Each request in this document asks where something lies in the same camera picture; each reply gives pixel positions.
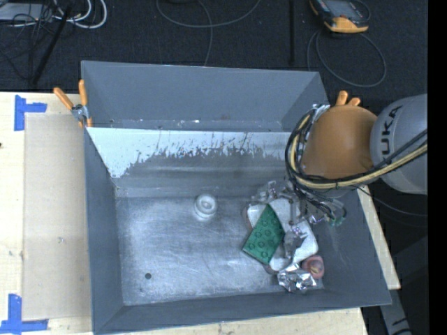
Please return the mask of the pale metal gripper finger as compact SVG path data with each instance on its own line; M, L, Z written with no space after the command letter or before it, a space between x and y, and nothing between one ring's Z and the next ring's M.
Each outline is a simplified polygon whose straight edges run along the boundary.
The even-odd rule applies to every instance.
M306 229L298 226L294 226L291 231L293 233L293 244L303 244L309 235Z
M287 233L284 236L284 251L285 256L289 259L292 259L295 255L295 252L302 245L302 238L300 235L295 233Z

